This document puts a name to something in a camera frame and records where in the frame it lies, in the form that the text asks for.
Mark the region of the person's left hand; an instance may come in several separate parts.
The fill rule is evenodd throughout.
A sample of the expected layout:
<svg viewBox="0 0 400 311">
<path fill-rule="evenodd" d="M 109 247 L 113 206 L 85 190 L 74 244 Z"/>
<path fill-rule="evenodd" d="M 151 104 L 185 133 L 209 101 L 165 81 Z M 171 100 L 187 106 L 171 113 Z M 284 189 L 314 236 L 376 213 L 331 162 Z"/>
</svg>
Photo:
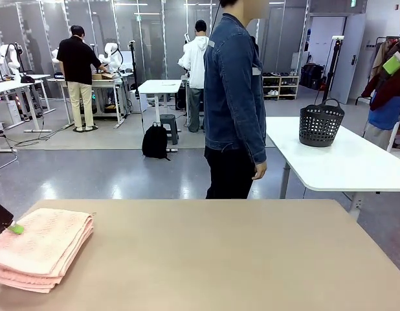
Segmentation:
<svg viewBox="0 0 400 311">
<path fill-rule="evenodd" d="M 267 162 L 266 161 L 255 164 L 255 174 L 252 177 L 252 179 L 259 180 L 259 179 L 263 178 L 266 171 L 267 171 Z"/>
</svg>

